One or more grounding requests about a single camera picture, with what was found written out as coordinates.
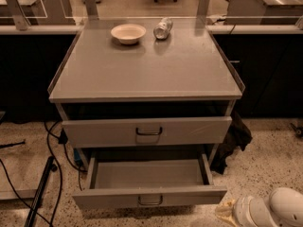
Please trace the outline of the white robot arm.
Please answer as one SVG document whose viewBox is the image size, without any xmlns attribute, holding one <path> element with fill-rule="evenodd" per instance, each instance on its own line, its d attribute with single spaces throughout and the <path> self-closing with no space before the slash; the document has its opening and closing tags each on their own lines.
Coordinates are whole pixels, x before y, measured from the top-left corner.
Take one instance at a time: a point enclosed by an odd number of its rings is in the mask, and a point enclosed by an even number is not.
<svg viewBox="0 0 303 227">
<path fill-rule="evenodd" d="M 303 195 L 288 187 L 267 197 L 242 197 L 232 207 L 239 227 L 303 227 Z"/>
</svg>

